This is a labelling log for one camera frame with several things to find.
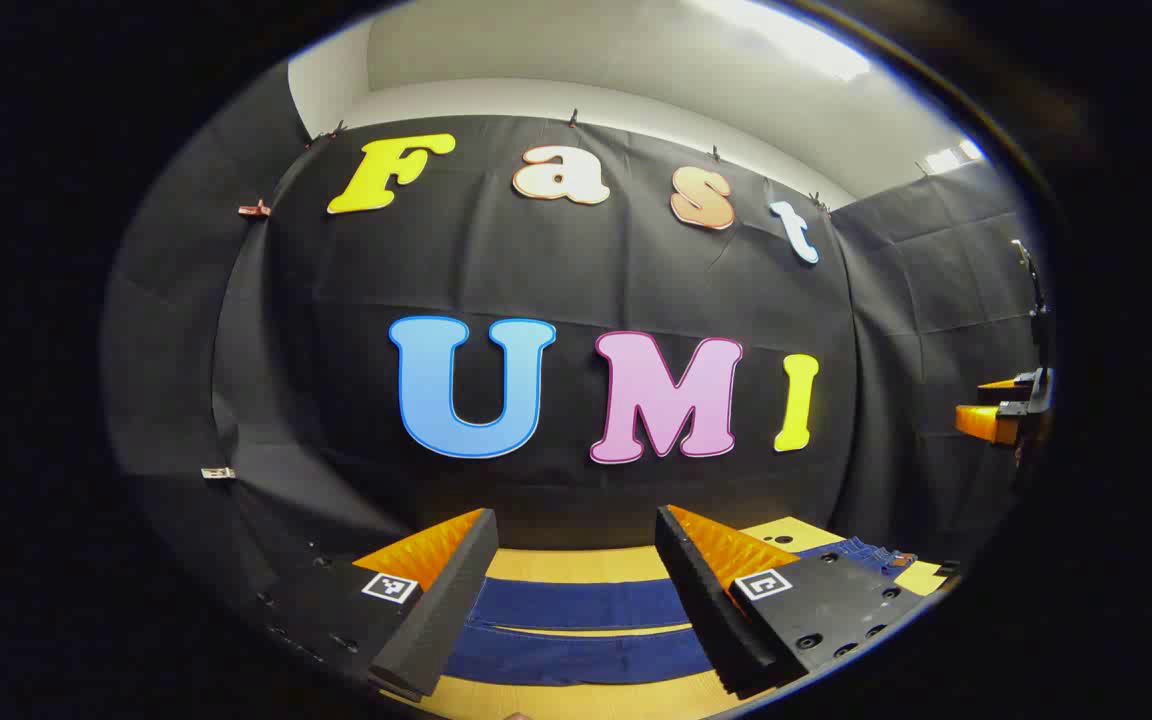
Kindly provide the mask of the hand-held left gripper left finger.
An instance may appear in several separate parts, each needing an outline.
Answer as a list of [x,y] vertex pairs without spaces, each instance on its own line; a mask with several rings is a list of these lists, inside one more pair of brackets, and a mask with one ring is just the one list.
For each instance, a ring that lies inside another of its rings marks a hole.
[[351,685],[424,700],[498,548],[495,511],[475,509],[365,556],[314,559],[262,592],[262,624]]

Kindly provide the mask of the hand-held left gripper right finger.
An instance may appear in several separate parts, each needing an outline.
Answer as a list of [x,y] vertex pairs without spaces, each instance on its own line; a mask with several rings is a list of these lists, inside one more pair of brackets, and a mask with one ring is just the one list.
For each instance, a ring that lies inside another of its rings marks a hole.
[[900,553],[850,538],[799,553],[666,505],[655,551],[728,694],[745,700],[835,670],[931,606]]

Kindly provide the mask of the ceiling light panel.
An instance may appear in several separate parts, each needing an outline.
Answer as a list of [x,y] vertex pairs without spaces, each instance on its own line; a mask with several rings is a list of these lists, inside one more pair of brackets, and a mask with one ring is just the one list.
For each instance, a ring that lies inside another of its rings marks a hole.
[[969,162],[983,161],[984,159],[986,159],[986,156],[984,156],[980,149],[975,145],[973,141],[963,138],[963,141],[958,141],[955,145],[937,150],[931,152],[931,154],[925,156],[925,173],[946,173],[958,167],[963,167],[963,165]]

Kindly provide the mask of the blue denim jeans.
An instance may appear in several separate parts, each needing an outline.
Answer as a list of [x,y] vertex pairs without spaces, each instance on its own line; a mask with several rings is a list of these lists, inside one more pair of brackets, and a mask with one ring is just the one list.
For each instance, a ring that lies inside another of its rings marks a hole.
[[485,579],[444,674],[566,687],[652,684],[707,670],[714,667],[668,574],[616,583]]

